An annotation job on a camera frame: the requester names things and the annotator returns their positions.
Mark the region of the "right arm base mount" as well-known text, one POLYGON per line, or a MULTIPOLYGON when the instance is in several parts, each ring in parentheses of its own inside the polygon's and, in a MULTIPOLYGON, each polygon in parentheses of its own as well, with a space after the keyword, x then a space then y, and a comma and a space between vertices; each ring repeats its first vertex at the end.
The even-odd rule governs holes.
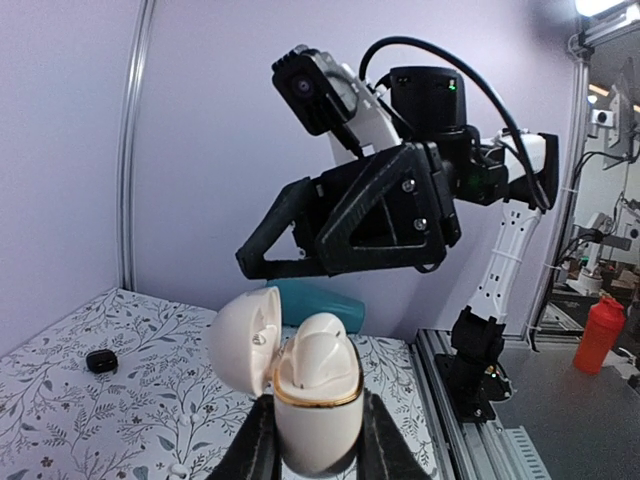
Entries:
POLYGON ((495 420, 493 404, 513 396, 511 380, 499 362, 488 365, 484 371, 465 364, 456 355, 437 354, 435 362, 460 423, 484 424, 495 420))

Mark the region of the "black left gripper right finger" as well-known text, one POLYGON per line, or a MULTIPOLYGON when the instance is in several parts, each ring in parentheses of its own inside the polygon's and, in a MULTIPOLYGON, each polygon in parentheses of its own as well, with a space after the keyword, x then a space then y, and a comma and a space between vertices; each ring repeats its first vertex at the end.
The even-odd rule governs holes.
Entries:
POLYGON ((369 390, 364 391, 362 428, 357 443, 357 478, 430 478, 415 459, 381 397, 369 390))

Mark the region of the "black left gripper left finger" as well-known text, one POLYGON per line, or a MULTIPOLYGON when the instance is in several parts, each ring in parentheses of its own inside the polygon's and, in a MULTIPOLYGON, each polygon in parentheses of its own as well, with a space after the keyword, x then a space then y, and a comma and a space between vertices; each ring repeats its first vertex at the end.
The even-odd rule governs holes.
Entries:
POLYGON ((272 397, 259 397, 208 480, 277 479, 278 441, 272 397))

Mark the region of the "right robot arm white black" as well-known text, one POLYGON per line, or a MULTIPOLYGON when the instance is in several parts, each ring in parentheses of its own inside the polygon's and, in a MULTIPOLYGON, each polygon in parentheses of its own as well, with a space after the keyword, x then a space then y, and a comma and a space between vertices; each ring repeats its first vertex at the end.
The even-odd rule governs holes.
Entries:
POLYGON ((496 244, 435 358, 458 420, 494 411, 483 389, 504 347, 506 303, 522 255, 558 190, 558 139, 503 133, 482 140, 466 119, 453 69, 397 67, 389 101, 317 52, 273 67, 273 84, 305 129, 329 134, 336 165, 285 186, 236 258, 250 279, 437 268, 461 236, 456 201, 504 205, 496 244))

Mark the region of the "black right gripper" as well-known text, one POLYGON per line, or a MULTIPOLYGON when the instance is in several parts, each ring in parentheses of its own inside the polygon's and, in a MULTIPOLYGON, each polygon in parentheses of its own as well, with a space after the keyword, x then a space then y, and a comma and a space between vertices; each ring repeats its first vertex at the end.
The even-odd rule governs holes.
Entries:
POLYGON ((328 170, 312 180, 295 243, 333 275, 437 265, 461 236, 449 175, 430 142, 328 170))

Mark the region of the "cream earbud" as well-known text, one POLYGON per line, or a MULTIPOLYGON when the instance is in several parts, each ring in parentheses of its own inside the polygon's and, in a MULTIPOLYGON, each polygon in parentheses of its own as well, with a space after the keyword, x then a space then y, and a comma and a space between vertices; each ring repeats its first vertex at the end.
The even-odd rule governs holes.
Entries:
POLYGON ((351 395, 358 385, 355 348, 342 321, 331 313, 317 313, 299 327, 290 355, 292 384, 321 396, 351 395))

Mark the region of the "cream earbud charging case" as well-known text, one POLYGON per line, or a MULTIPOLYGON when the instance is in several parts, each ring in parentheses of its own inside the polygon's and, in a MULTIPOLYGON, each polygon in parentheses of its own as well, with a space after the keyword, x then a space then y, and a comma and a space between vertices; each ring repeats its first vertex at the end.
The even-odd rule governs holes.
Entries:
POLYGON ((322 477, 347 463, 364 410, 364 375, 343 322, 320 312, 282 338, 280 291, 245 292, 208 330, 207 353, 228 387, 257 397, 273 390, 275 426, 285 464, 322 477))

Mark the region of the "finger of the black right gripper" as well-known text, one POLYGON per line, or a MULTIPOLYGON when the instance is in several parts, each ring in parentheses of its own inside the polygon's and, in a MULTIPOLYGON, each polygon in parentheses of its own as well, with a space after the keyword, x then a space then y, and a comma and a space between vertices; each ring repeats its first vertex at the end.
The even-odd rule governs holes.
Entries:
POLYGON ((263 220, 236 252, 240 270, 248 279, 331 277, 316 248, 316 238, 333 208, 333 181, 304 177, 282 188, 263 220), (300 260, 267 260, 266 252, 289 227, 305 250, 300 260))

